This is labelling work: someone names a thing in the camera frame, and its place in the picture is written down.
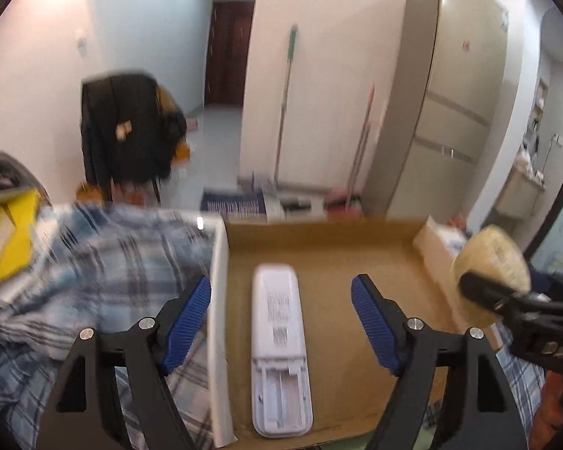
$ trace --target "refrigerator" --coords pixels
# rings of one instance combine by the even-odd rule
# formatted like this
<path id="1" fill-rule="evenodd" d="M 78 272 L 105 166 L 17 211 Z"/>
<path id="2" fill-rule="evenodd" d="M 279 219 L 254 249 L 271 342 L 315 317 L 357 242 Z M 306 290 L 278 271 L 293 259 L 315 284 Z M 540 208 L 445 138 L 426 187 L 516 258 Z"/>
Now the refrigerator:
<path id="1" fill-rule="evenodd" d="M 492 127 L 508 29 L 495 0 L 406 0 L 365 213 L 446 222 L 459 211 Z"/>

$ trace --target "metal screw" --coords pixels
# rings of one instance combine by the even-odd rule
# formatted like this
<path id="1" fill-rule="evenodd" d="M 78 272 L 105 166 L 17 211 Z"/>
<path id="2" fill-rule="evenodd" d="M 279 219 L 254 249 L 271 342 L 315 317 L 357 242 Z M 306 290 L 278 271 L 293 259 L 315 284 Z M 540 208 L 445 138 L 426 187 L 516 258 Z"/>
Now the metal screw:
<path id="1" fill-rule="evenodd" d="M 484 332 L 479 328 L 471 328 L 470 335 L 478 340 L 484 338 Z"/>
<path id="2" fill-rule="evenodd" d="M 419 318 L 409 318 L 409 321 L 407 321 L 406 324 L 411 330 L 423 330 L 423 327 L 425 326 L 423 321 Z"/>
<path id="3" fill-rule="evenodd" d="M 93 330 L 91 328 L 84 328 L 79 333 L 79 338 L 81 338 L 82 340 L 89 340 L 92 337 L 93 337 Z"/>
<path id="4" fill-rule="evenodd" d="M 154 323 L 154 318 L 142 318 L 140 323 L 138 323 L 138 326 L 142 330 L 150 330 L 154 326 Z"/>

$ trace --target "yellow package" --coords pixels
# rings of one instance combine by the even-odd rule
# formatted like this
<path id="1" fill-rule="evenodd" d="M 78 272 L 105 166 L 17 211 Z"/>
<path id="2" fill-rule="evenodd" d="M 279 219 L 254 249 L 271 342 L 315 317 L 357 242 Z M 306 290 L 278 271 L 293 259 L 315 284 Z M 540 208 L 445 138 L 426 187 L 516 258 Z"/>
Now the yellow package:
<path id="1" fill-rule="evenodd" d="M 0 281 L 31 261 L 31 233 L 39 194 L 36 189 L 0 204 Z"/>

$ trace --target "black jacket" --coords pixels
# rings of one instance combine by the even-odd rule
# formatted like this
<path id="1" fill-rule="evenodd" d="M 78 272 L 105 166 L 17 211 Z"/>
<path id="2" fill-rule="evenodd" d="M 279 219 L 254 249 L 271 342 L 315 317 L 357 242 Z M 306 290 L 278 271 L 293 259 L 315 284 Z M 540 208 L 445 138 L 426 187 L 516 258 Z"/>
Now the black jacket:
<path id="1" fill-rule="evenodd" d="M 83 84 L 81 142 L 89 184 L 106 187 L 111 179 L 141 184 L 169 176 L 186 122 L 179 109 L 163 111 L 157 90 L 156 81 L 144 74 Z"/>

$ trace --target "wall outlet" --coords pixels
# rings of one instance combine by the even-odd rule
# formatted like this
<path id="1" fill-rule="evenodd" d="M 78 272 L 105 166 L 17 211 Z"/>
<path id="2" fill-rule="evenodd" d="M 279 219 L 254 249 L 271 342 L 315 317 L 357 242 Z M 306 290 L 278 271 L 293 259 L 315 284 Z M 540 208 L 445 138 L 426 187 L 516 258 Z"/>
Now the wall outlet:
<path id="1" fill-rule="evenodd" d="M 553 133 L 552 139 L 559 147 L 563 146 L 563 137 L 561 136 L 561 134 Z"/>

